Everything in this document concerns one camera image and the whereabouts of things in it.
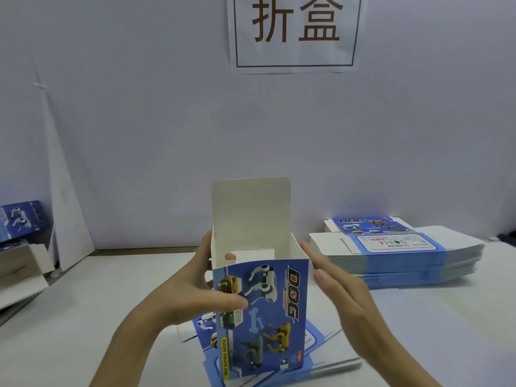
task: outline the black border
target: black border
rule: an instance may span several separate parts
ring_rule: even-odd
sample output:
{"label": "black border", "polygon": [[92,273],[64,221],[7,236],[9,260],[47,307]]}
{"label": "black border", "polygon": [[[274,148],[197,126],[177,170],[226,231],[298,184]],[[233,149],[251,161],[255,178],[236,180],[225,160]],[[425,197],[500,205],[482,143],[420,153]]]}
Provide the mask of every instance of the black border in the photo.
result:
{"label": "black border", "polygon": [[357,31],[355,32],[355,43],[353,45],[353,57],[351,64],[333,64],[333,65],[239,65],[238,64],[238,43],[236,40],[236,6],[235,0],[233,0],[233,18],[234,18],[234,29],[235,29],[235,56],[236,56],[236,67],[247,68],[247,67],[332,67],[332,66],[353,66],[355,51],[357,50],[357,39],[358,39],[358,26],[360,23],[360,12],[362,10],[362,0],[358,4],[358,17],[357,17]]}

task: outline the white wall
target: white wall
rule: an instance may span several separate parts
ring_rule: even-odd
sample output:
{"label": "white wall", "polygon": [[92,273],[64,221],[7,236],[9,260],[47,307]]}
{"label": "white wall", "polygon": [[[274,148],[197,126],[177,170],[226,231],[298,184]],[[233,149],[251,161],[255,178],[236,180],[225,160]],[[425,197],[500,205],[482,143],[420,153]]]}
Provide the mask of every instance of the white wall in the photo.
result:
{"label": "white wall", "polygon": [[197,244],[221,178],[289,176],[302,236],[516,213],[516,0],[370,0],[358,73],[276,76],[231,74],[225,0],[17,1],[99,248]]}
{"label": "white wall", "polygon": [[50,188],[39,92],[15,0],[0,0],[0,206],[41,200]]}

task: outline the sign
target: sign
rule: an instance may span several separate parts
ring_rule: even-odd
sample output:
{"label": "sign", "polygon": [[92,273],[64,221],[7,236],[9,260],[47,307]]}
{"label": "sign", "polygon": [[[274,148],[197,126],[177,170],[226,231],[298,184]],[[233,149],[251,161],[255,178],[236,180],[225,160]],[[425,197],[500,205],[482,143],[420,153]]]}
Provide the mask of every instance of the sign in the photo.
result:
{"label": "sign", "polygon": [[366,0],[228,0],[235,73],[358,70]]}

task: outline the blue printed box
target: blue printed box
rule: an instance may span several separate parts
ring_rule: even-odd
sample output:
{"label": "blue printed box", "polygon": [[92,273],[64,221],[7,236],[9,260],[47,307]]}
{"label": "blue printed box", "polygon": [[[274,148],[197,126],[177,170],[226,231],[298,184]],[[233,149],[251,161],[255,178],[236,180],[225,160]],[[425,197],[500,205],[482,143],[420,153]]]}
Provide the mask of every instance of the blue printed box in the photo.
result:
{"label": "blue printed box", "polygon": [[48,219],[39,201],[0,207],[0,243],[26,237],[48,226]]}
{"label": "blue printed box", "polygon": [[288,178],[213,184],[214,287],[249,302],[199,320],[216,326],[223,380],[303,365],[309,260],[290,233],[290,201]]}

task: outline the chinese characters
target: chinese characters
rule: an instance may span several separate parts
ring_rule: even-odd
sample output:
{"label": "chinese characters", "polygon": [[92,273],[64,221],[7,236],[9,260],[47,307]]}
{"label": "chinese characters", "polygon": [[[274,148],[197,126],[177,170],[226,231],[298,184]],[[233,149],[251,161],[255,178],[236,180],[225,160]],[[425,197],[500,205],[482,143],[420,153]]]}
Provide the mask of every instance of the chinese characters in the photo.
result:
{"label": "chinese characters", "polygon": [[[314,11],[308,12],[308,23],[333,23],[333,19],[335,18],[335,11],[326,10],[330,8],[332,5],[334,8],[339,11],[342,10],[343,5],[336,3],[333,0],[326,0],[327,3],[316,4],[319,0],[312,0],[308,4],[303,5],[300,9],[304,11],[311,6],[314,7]],[[340,37],[336,37],[335,33],[337,31],[336,25],[308,25],[304,27],[304,36],[299,38],[300,41],[339,41]]]}
{"label": "chinese characters", "polygon": [[[266,41],[270,42],[270,40],[273,38],[274,35],[274,28],[276,26],[276,15],[283,15],[283,29],[282,29],[282,37],[281,42],[287,41],[287,15],[289,13],[293,13],[293,9],[277,9],[276,8],[276,1],[273,0],[273,10],[272,10],[272,18],[270,22],[270,31],[269,35],[267,36]],[[255,41],[261,42],[263,40],[263,22],[269,18],[269,14],[264,15],[263,10],[265,8],[268,8],[268,4],[264,4],[263,0],[260,0],[260,3],[253,4],[253,8],[258,8],[260,10],[260,16],[257,19],[253,20],[253,24],[260,23],[260,35],[255,38]]]}
{"label": "chinese characters", "polygon": [[[278,0],[271,0],[270,9],[270,30],[265,41],[270,42],[274,36],[276,25],[276,17],[281,15],[282,20],[282,35],[281,41],[287,41],[287,16],[294,13],[294,9],[278,9]],[[259,16],[252,21],[253,25],[259,25],[259,35],[255,37],[256,42],[261,42],[264,38],[264,22],[269,18],[269,4],[264,0],[259,0],[258,4],[252,5],[253,9],[258,9]],[[308,12],[308,23],[304,27],[304,35],[300,37],[299,41],[339,41],[340,37],[336,36],[337,26],[335,24],[321,24],[334,23],[335,10],[342,10],[344,7],[333,0],[311,0],[307,4],[301,6],[299,9],[304,12],[308,8],[313,7],[313,10]]]}

